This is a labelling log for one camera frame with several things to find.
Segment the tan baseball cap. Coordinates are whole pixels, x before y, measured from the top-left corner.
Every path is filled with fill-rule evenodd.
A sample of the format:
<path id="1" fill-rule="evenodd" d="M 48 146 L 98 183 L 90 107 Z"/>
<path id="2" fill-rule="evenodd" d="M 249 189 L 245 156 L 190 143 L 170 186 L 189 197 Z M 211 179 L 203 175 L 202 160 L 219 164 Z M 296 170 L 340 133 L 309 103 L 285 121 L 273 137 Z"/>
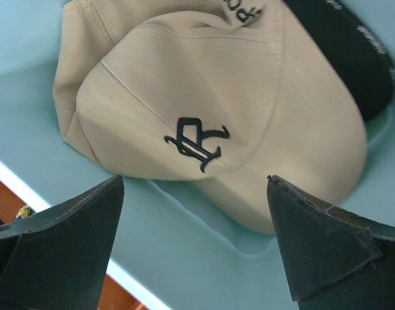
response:
<path id="1" fill-rule="evenodd" d="M 71 1 L 53 97 L 95 164 L 188 181 L 264 234 L 268 175 L 339 204 L 365 166 L 356 102 L 283 1 Z"/>

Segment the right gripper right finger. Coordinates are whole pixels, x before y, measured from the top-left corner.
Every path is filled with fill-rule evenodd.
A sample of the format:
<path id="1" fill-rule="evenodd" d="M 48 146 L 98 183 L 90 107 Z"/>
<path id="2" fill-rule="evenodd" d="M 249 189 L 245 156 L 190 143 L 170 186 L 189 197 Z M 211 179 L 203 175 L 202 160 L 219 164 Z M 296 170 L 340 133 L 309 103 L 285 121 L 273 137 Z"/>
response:
<path id="1" fill-rule="evenodd" d="M 395 309 L 395 227 L 269 176 L 267 199 L 300 309 Z"/>

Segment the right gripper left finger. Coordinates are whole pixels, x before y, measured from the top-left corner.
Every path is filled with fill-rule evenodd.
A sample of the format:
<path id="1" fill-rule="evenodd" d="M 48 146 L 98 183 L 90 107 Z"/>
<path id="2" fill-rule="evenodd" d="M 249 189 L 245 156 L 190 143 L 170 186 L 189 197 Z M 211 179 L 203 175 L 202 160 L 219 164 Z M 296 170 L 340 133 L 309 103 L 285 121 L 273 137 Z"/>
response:
<path id="1" fill-rule="evenodd" d="M 0 225 L 0 309 L 97 309 L 123 198 L 116 175 Z"/>

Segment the wooden compartment tray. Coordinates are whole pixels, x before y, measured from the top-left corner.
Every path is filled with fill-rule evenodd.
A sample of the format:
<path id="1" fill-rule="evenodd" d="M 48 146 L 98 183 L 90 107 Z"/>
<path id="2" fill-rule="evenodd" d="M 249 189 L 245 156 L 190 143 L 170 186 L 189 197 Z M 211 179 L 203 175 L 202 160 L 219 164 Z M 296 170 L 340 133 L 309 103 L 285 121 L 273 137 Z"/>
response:
<path id="1" fill-rule="evenodd" d="M 14 219 L 25 203 L 0 181 L 0 224 Z M 147 307 L 126 292 L 109 276 L 105 277 L 99 305 L 101 310 L 147 309 Z"/>

